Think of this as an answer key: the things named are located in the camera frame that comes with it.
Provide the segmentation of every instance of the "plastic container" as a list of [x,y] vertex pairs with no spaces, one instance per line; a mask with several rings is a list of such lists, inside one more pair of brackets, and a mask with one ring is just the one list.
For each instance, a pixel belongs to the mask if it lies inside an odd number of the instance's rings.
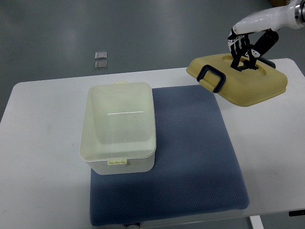
[[80,156],[98,174],[149,171],[156,130],[147,83],[98,85],[88,92]]

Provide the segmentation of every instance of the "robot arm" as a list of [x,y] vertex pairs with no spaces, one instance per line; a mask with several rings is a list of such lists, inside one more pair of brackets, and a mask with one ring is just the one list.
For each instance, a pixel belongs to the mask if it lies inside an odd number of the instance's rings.
[[[253,13],[232,27],[228,46],[233,57],[231,67],[242,71],[256,69],[257,58],[264,55],[278,40],[276,33],[282,27],[299,29],[305,26],[305,0],[293,0],[287,6],[276,7]],[[262,37],[251,45],[248,35],[265,31]],[[238,67],[242,56],[249,57],[246,67]]]

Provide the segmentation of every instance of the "white table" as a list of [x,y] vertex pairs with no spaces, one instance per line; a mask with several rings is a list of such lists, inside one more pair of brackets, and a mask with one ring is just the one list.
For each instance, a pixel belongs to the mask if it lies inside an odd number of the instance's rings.
[[[274,62],[288,77],[284,94],[251,107],[215,95],[249,207],[143,227],[305,209],[305,78],[293,61]],[[91,169],[79,157],[82,120],[89,88],[117,81],[198,84],[185,68],[17,84],[0,123],[0,228],[92,228]]]

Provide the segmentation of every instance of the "gray floor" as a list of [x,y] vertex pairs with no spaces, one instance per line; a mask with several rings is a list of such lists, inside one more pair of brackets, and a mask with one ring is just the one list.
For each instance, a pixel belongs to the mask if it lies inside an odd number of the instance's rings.
[[[19,82],[186,67],[196,57],[228,52],[231,27],[270,7],[268,0],[2,0],[0,118]],[[278,33],[279,42],[265,57],[290,58],[305,73],[305,29]],[[108,52],[107,70],[94,70],[96,51]],[[288,213],[262,221],[266,229],[305,225],[304,217]],[[193,227],[244,229],[250,223],[234,219]]]

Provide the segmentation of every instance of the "dark blue handle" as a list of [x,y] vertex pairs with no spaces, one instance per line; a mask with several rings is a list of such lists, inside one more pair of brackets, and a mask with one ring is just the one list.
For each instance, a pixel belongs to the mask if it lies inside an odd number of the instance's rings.
[[213,90],[214,93],[218,93],[220,91],[220,89],[223,87],[224,83],[225,83],[226,76],[223,72],[221,72],[218,69],[206,64],[205,66],[202,67],[199,75],[197,76],[197,81],[198,82],[201,81],[208,71],[211,71],[213,74],[220,77],[220,81],[218,82],[217,86]]

